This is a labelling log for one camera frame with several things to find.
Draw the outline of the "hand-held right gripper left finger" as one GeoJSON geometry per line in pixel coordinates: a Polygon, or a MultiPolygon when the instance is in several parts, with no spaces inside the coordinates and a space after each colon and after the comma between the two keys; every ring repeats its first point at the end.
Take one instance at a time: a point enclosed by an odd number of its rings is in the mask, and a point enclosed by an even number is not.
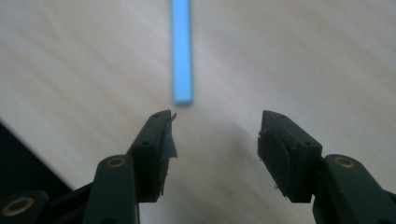
{"type": "Polygon", "coordinates": [[[163,195],[169,161],[177,157],[172,122],[177,115],[164,110],[151,115],[128,150],[134,160],[137,200],[156,203],[163,195]]]}

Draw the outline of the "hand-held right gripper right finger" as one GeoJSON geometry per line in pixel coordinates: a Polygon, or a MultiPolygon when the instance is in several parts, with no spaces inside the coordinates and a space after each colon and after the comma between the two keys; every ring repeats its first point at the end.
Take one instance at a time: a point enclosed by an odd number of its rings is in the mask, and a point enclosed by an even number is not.
{"type": "Polygon", "coordinates": [[[321,151],[322,145],[287,116],[262,112],[258,156],[291,202],[311,202],[321,151]]]}

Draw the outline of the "blue stick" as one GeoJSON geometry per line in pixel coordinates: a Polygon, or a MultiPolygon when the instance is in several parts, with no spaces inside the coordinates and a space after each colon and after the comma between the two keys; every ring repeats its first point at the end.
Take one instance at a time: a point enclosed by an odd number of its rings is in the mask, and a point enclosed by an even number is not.
{"type": "Polygon", "coordinates": [[[171,0],[173,99],[178,105],[193,99],[190,0],[171,0]]]}

